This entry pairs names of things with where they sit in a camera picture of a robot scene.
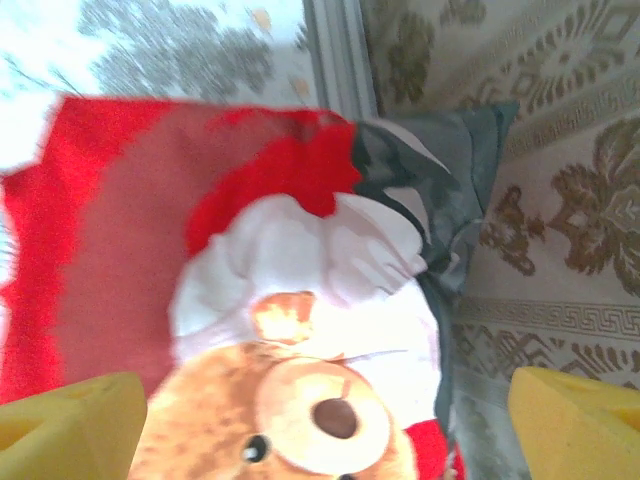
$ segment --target yellow sponge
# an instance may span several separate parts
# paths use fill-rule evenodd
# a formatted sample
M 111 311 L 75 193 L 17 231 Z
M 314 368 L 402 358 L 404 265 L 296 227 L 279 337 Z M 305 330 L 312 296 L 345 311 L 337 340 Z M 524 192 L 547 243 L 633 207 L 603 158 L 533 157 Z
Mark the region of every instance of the yellow sponge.
M 132 373 L 0 406 L 0 480 L 124 480 L 146 415 Z
M 640 479 L 640 392 L 519 368 L 509 413 L 533 480 Z

